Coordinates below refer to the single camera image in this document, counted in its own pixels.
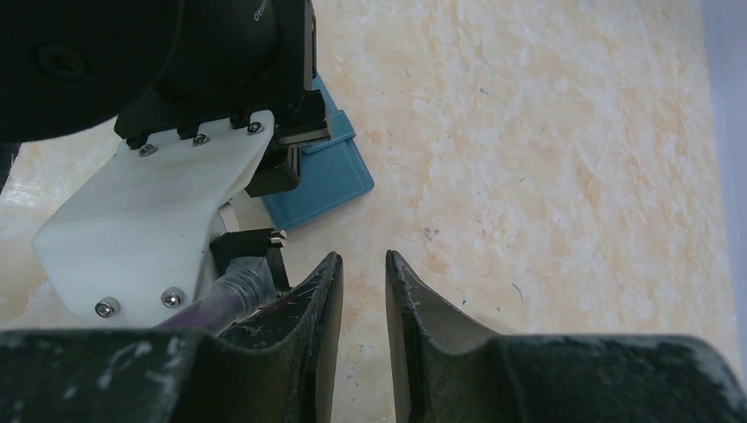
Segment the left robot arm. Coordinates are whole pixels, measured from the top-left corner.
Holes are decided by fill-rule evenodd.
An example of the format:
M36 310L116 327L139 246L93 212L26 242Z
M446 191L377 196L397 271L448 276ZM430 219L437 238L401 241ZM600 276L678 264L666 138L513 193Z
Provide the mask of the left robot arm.
M256 133L268 110L274 133L247 191L288 191L299 148L331 136L316 74L308 1L4 1L1 177L22 144L107 120L139 150L219 119Z

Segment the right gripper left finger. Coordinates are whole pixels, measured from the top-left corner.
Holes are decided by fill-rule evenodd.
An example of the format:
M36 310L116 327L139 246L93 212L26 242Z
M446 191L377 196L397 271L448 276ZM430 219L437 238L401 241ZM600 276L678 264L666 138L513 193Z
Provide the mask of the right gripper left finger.
M328 422L344 263L219 336L201 330L6 330L4 422Z

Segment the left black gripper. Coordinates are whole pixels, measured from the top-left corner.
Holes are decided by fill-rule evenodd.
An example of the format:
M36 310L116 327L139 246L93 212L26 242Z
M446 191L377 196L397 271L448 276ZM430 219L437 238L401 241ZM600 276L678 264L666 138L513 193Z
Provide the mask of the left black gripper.
M301 180L301 147L331 138L326 103L319 89L277 102L270 111L275 118L270 127L273 135L245 188L250 197L296 189Z

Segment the blue card holder wallet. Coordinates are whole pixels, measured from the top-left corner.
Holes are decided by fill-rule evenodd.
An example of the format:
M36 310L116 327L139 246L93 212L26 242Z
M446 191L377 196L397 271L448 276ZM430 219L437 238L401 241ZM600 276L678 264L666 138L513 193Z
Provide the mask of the blue card holder wallet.
M262 197L263 206L278 229L303 226L374 188L374 178L355 143L356 131L348 115L336 105L320 76L314 79L313 87L324 98L331 139L300 149L297 188Z

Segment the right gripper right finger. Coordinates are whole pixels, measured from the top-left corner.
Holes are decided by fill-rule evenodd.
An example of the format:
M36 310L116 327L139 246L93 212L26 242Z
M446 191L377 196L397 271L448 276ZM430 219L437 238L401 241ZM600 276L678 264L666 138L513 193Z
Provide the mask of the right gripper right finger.
M743 422L746 395L704 341L668 335L507 335L386 255L400 422Z

